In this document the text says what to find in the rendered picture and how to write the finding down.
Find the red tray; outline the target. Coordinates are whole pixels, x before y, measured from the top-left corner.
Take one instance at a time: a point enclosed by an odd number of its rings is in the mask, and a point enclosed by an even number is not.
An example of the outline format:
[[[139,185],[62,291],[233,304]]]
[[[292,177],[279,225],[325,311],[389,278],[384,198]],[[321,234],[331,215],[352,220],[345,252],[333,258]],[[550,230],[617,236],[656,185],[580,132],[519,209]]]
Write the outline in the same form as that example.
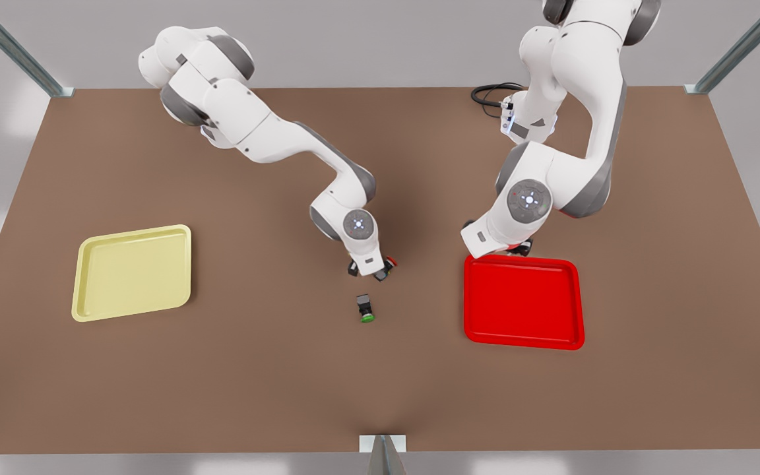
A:
[[[556,350],[585,343],[579,273],[570,261],[468,256],[462,308],[473,342]]]

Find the pale yellow tray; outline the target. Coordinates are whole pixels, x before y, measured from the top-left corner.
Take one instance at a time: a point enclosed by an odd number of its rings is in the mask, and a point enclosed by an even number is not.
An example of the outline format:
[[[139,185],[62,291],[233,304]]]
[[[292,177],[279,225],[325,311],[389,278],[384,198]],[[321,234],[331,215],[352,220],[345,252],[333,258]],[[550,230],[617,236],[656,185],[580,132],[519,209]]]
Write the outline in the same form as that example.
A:
[[[71,315],[89,322],[175,309],[191,292],[187,226],[96,236],[79,247]]]

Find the silver frame post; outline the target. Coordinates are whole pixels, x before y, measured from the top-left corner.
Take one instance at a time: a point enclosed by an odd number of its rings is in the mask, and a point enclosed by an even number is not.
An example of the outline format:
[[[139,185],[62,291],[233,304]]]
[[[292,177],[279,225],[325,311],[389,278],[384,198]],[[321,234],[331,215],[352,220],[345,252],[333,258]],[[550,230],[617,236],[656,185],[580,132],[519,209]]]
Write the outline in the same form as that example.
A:
[[[75,94],[75,89],[72,87],[60,85],[57,79],[54,79],[51,73],[42,67],[1,23],[0,50],[51,98],[69,98]]]
[[[360,435],[359,452],[369,452],[367,475],[407,475],[399,454],[406,451],[405,435]]]
[[[709,94],[760,44],[760,18],[695,84],[685,84],[687,94]]]

